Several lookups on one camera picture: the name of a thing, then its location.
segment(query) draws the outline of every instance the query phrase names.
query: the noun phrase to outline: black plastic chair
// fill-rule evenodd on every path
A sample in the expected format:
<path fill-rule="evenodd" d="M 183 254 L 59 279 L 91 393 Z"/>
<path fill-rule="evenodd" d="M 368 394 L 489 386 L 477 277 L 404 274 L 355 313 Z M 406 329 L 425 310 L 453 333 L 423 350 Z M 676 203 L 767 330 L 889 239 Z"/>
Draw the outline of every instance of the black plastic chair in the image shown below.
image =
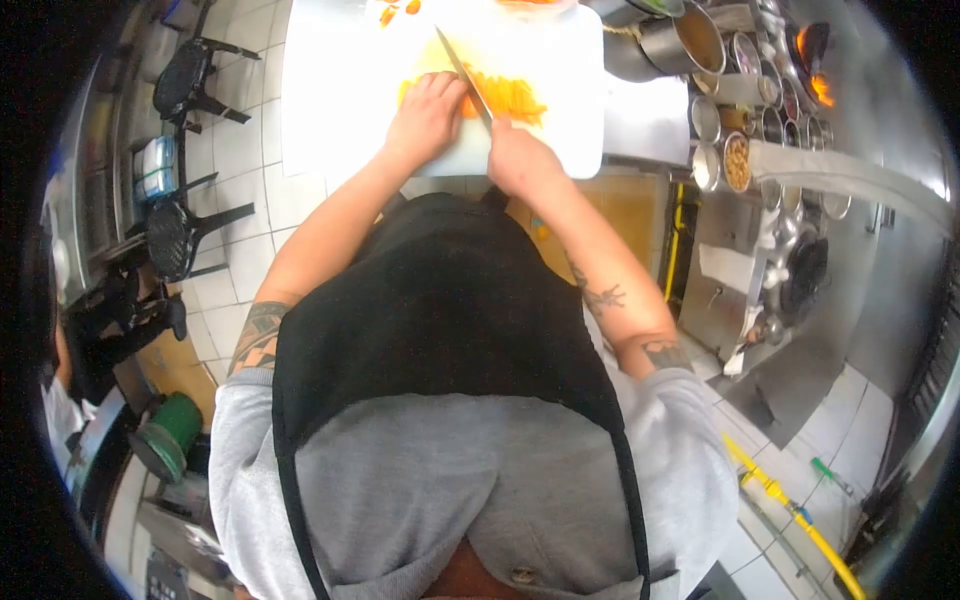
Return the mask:
<path fill-rule="evenodd" d="M 216 39 L 193 37 L 185 41 L 156 80 L 154 108 L 160 113 L 160 118 L 170 121 L 178 129 L 186 127 L 194 133 L 199 133 L 203 128 L 196 123 L 186 124 L 186 115 L 190 110 L 222 115 L 237 123 L 250 120 L 248 114 L 234 110 L 206 94 L 206 78 L 217 70 L 213 65 L 213 53 L 217 51 L 260 60 L 255 52 Z"/>
<path fill-rule="evenodd" d="M 156 268 L 156 276 L 167 283 L 222 271 L 226 263 L 192 271 L 200 240 L 212 231 L 253 214 L 253 204 L 244 204 L 230 210 L 198 217 L 186 206 L 190 188 L 211 181 L 213 173 L 158 197 L 147 217 L 147 251 Z"/>

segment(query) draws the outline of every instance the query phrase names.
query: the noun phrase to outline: knife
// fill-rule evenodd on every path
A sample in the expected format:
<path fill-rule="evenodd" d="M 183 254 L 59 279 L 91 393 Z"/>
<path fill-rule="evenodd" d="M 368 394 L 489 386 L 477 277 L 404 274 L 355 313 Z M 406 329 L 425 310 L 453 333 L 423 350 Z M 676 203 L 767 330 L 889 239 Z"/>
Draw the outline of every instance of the knife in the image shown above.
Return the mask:
<path fill-rule="evenodd" d="M 467 95 L 476 107 L 477 114 L 480 115 L 480 120 L 483 121 L 484 127 L 487 128 L 487 133 L 492 133 L 493 119 L 490 117 L 490 109 L 487 108 L 487 103 L 483 101 L 480 92 L 477 91 L 477 86 L 464 67 L 464 64 L 457 58 L 457 53 L 453 52 L 453 48 L 450 47 L 450 42 L 446 40 L 444 32 L 440 31 L 440 28 L 436 25 L 434 25 L 433 28 L 437 30 L 437 37 L 440 38 L 440 43 L 444 45 L 446 55 L 450 57 L 450 62 L 453 63 L 453 68 L 456 69 L 457 75 L 460 76 L 460 79 L 467 82 Z"/>

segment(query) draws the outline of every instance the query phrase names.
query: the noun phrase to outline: hand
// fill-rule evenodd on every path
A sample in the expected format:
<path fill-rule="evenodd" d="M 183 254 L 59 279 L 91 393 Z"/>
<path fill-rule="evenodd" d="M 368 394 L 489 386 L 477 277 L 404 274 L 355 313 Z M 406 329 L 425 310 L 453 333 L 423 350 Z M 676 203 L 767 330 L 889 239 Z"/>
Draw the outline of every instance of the hand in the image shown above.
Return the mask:
<path fill-rule="evenodd" d="M 557 155 L 530 132 L 514 129 L 510 119 L 493 119 L 491 138 L 487 176 L 508 196 L 530 203 L 549 186 L 569 182 Z"/>
<path fill-rule="evenodd" d="M 403 96 L 387 130 L 383 152 L 412 174 L 439 156 L 460 132 L 460 103 L 467 84 L 456 73 L 426 73 Z"/>

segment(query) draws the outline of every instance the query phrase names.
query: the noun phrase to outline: tattoo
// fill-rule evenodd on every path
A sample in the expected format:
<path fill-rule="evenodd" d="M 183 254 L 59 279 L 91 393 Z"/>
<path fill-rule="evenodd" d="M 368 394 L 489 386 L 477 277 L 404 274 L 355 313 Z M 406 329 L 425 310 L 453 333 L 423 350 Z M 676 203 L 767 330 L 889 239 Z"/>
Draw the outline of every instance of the tattoo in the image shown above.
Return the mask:
<path fill-rule="evenodd" d="M 640 347 L 643 348 L 647 358 L 653 363 L 654 371 L 677 368 L 693 372 L 693 367 L 690 366 L 690 359 L 686 357 L 686 351 L 684 347 L 680 345 L 680 342 L 671 342 L 668 340 L 647 342 L 646 344 L 641 344 Z"/>
<path fill-rule="evenodd" d="M 282 302 L 258 302 L 251 306 L 228 373 L 234 374 L 246 367 L 274 368 L 280 321 L 291 308 Z"/>
<path fill-rule="evenodd" d="M 567 258 L 570 263 L 570 271 L 573 272 L 573 279 L 577 282 L 577 287 L 584 294 L 584 302 L 587 303 L 587 308 L 590 309 L 590 312 L 593 313 L 593 316 L 597 319 L 603 314 L 604 307 L 610 306 L 619 306 L 623 308 L 623 298 L 627 295 L 626 292 L 621 292 L 620 284 L 617 283 L 609 290 L 604 290 L 597 294 L 587 288 L 587 276 L 584 275 L 584 272 L 580 270 L 580 267 L 576 265 L 572 260 Z"/>

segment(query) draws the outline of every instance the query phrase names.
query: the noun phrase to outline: green bucket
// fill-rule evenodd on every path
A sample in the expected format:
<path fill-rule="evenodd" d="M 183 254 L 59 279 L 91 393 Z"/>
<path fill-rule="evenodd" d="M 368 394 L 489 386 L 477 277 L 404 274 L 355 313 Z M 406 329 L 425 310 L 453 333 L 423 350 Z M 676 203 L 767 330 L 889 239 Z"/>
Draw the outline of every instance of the green bucket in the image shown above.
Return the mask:
<path fill-rule="evenodd" d="M 170 394 L 156 414 L 130 435 L 133 452 L 160 481 L 177 483 L 186 470 L 186 452 L 204 426 L 190 396 Z"/>

